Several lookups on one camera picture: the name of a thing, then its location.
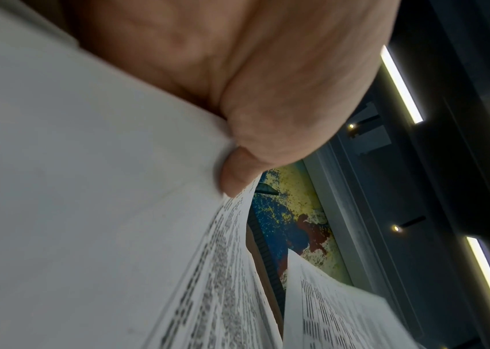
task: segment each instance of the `painting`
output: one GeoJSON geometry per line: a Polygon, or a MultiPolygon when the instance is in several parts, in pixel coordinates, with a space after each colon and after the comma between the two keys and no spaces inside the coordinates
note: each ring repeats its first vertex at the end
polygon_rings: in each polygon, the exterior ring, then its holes
{"type": "Polygon", "coordinates": [[[334,279],[351,285],[303,161],[265,172],[252,208],[284,288],[288,249],[334,279]]]}

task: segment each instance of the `finger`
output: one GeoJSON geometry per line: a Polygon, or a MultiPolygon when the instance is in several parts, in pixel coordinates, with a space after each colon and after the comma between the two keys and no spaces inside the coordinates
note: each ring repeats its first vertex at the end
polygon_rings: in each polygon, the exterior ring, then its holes
{"type": "Polygon", "coordinates": [[[256,177],[272,165],[257,159],[243,147],[235,149],[226,159],[220,175],[220,187],[229,197],[236,197],[256,177]]]}

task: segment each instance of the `human hand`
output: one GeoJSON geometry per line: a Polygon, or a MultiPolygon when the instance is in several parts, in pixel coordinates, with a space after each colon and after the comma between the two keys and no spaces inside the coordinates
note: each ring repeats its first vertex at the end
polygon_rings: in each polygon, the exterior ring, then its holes
{"type": "Polygon", "coordinates": [[[399,0],[67,0],[81,44],[226,118],[222,190],[323,145],[380,65],[399,0]]]}

